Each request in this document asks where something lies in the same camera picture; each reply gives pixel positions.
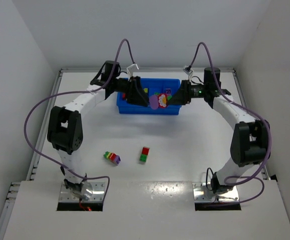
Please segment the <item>metal base plate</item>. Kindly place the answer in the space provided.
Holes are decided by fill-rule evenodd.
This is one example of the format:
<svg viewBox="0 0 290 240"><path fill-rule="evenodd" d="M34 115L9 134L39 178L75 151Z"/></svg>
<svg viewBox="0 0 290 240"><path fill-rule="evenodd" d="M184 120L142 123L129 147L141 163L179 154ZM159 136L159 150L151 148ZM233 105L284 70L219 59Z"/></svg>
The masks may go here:
<svg viewBox="0 0 290 240"><path fill-rule="evenodd" d="M237 203L239 202L239 195L237 187L230 187L226 190L217 190L213 193L209 190L205 182L193 182L194 202L201 204L209 203Z"/></svg>
<svg viewBox="0 0 290 240"><path fill-rule="evenodd" d="M59 194L60 203L101 203L105 195L104 182L85 182L81 191L66 188L62 184Z"/></svg>

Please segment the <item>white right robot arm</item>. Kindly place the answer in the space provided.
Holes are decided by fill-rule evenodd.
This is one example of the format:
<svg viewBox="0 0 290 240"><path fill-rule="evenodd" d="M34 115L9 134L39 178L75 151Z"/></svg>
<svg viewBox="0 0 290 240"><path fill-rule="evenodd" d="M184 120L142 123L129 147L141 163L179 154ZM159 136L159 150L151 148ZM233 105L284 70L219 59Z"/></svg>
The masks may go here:
<svg viewBox="0 0 290 240"><path fill-rule="evenodd" d="M269 159L269 123L246 107L235 103L231 93L221 88L220 69L205 68L203 82L198 84L192 83L193 70L190 66L186 66L183 71L188 79L182 80L179 89L167 104L186 105L192 99L202 98L233 129L230 158L220 170L212 174L209 190L213 193L225 192L256 177L259 169L251 176L243 175L254 165L262 168Z"/></svg>

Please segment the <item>purple and green lego cluster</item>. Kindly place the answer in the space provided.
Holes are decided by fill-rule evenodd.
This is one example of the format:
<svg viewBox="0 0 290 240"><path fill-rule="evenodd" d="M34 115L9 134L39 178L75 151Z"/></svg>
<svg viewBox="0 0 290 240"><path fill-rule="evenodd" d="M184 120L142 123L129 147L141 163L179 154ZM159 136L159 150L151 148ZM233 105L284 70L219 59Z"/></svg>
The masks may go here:
<svg viewBox="0 0 290 240"><path fill-rule="evenodd" d="M168 107L168 101L172 95L166 93L154 94L149 97L149 106L152 110L165 109Z"/></svg>

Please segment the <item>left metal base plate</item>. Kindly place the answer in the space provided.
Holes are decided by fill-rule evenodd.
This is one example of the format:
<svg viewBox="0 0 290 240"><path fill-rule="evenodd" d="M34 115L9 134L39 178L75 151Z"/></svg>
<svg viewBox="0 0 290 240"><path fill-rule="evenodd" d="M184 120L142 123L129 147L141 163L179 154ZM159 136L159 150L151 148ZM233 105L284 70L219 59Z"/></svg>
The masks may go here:
<svg viewBox="0 0 290 240"><path fill-rule="evenodd" d="M104 182L85 182L81 191L66 188L62 184L59 194L60 203L101 203L105 195Z"/></svg>

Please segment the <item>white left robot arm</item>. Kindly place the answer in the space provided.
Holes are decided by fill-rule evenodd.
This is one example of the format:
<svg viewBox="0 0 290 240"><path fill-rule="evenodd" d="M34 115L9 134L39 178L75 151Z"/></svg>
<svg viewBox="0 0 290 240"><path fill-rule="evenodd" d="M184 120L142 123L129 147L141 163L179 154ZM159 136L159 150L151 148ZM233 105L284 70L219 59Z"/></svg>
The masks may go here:
<svg viewBox="0 0 290 240"><path fill-rule="evenodd" d="M124 93L131 104L148 106L149 98L142 89L140 77L133 75L138 68L132 63L127 67L128 78L123 79L119 77L119 63L108 60L77 98L51 109L47 140L61 158L65 187L80 199L86 199L91 191L79 152L83 142L83 118L114 92Z"/></svg>

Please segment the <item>small rainbow lego stack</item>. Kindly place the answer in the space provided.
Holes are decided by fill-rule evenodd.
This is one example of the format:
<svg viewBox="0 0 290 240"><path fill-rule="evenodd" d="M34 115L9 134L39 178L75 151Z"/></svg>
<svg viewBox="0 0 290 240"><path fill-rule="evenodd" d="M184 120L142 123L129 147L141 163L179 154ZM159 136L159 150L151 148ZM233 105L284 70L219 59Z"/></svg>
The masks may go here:
<svg viewBox="0 0 290 240"><path fill-rule="evenodd" d="M103 156L105 159L109 160L111 163L115 165L118 165L121 161L120 156L116 155L113 152L106 151Z"/></svg>

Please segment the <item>purple lego brick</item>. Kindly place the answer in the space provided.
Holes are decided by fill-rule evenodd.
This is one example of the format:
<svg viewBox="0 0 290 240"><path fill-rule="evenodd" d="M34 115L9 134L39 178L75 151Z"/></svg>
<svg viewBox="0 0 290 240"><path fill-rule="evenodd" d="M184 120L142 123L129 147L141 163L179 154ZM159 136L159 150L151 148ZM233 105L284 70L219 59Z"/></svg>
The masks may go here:
<svg viewBox="0 0 290 240"><path fill-rule="evenodd" d="M165 94L166 94L167 96L172 96L172 90L171 90L170 88L166 88L166 89L165 89Z"/></svg>

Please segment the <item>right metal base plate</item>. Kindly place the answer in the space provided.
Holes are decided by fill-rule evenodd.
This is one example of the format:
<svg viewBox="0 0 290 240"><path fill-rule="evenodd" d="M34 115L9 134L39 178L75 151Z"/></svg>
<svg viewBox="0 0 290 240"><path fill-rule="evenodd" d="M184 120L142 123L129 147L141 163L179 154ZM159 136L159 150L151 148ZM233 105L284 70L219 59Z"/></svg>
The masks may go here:
<svg viewBox="0 0 290 240"><path fill-rule="evenodd" d="M237 203L239 202L239 195L237 187L230 187L226 190L217 190L213 193L209 190L205 182L193 182L194 202L201 204L209 203Z"/></svg>

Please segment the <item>blue divided plastic tray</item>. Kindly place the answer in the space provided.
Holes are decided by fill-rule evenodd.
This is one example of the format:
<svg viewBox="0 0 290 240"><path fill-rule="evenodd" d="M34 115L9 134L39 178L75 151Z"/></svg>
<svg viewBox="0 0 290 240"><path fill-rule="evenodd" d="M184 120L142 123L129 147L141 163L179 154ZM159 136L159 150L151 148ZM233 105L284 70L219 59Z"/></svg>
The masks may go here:
<svg viewBox="0 0 290 240"><path fill-rule="evenodd" d="M148 88L147 95L150 97L154 94L165 93L166 88L172 90L172 95L177 92L180 87L180 80L175 78L141 78L141 85ZM142 114L142 115L179 115L181 106L170 105L167 108L159 108L152 110L150 106L143 107L128 104L124 93L117 93L116 105L120 114Z"/></svg>

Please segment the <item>red green lego stack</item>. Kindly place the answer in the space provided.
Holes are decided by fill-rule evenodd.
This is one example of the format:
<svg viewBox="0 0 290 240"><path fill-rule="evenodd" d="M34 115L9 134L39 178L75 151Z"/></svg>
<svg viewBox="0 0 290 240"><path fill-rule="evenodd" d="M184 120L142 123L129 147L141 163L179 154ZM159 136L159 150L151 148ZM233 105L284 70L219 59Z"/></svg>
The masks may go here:
<svg viewBox="0 0 290 240"><path fill-rule="evenodd" d="M149 151L150 151L150 148L148 147L143 147L142 150L141 150L141 154L140 154L140 158L139 158L139 161L141 163L146 163L147 162L147 159L148 159L148 155L149 155Z"/></svg>

